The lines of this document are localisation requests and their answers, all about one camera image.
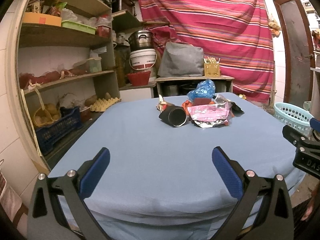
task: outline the door handle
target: door handle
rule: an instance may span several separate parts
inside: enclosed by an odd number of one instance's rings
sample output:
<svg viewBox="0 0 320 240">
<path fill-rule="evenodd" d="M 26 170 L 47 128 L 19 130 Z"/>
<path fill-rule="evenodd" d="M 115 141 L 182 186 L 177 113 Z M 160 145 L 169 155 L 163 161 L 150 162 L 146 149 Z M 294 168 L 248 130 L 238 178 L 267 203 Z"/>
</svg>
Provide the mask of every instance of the door handle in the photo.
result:
<svg viewBox="0 0 320 240">
<path fill-rule="evenodd" d="M 308 57 L 308 58 L 312 59 L 313 58 L 313 54 L 310 54 L 309 56 L 304 56 L 304 57 Z"/>
</svg>

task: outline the pink striped fabric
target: pink striped fabric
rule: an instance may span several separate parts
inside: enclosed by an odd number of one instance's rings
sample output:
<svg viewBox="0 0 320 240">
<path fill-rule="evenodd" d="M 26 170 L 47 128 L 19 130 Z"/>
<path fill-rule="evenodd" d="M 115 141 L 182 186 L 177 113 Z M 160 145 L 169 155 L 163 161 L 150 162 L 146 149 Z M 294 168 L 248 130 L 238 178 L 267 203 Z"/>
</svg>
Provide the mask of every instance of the pink striped fabric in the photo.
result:
<svg viewBox="0 0 320 240">
<path fill-rule="evenodd" d="M 170 22 L 150 28 L 161 53 L 167 41 L 201 47 L 221 58 L 222 74 L 235 78 L 235 93 L 268 101 L 274 59 L 263 0 L 139 0 L 139 5 L 144 21 Z"/>
</svg>

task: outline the turquoise plastic basket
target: turquoise plastic basket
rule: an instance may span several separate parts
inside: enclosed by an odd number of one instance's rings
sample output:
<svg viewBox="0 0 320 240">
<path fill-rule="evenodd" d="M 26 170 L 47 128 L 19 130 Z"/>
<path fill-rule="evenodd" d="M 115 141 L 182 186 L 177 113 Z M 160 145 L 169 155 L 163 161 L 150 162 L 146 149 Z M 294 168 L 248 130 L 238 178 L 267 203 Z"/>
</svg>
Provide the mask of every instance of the turquoise plastic basket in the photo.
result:
<svg viewBox="0 0 320 240">
<path fill-rule="evenodd" d="M 305 136 L 310 134 L 310 119 L 313 116 L 308 111 L 298 106 L 281 102 L 275 103 L 273 108 L 275 109 L 274 117 L 278 120 L 295 128 Z"/>
</svg>

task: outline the red plastic basket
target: red plastic basket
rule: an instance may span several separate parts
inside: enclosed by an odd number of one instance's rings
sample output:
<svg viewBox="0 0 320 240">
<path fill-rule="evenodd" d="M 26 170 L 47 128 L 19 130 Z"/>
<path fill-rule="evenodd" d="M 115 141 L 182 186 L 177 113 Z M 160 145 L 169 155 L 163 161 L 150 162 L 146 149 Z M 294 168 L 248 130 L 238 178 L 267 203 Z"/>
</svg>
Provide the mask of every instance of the red plastic basket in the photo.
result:
<svg viewBox="0 0 320 240">
<path fill-rule="evenodd" d="M 127 74 L 130 83 L 134 87 L 138 86 L 146 86 L 149 83 L 149 78 L 151 75 L 151 71 L 141 71 L 137 73 Z"/>
</svg>

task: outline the tablecloth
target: tablecloth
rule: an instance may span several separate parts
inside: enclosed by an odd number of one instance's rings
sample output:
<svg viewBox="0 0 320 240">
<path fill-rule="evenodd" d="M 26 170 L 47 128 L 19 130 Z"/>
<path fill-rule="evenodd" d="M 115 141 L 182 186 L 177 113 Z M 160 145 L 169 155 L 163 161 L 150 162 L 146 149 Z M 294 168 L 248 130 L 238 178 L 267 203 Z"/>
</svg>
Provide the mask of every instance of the tablecloth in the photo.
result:
<svg viewBox="0 0 320 240">
<path fill-rule="evenodd" d="M 212 164 L 214 147 L 220 146 L 230 159 L 259 176 L 282 174 L 291 194 L 304 176 L 292 166 L 295 147 L 283 138 L 281 122 L 235 94 L 221 94 L 245 113 L 229 126 L 205 129 L 192 123 L 177 128 L 163 123 L 156 109 L 158 98 L 115 104 L 76 141 L 49 177 L 77 170 L 107 147 L 110 164 L 85 203 L 112 238 L 208 239 L 236 203 Z M 181 105 L 187 97 L 165 99 Z M 60 201 L 72 220 L 65 200 Z M 253 222 L 259 205 L 257 200 L 245 226 Z"/>
</svg>

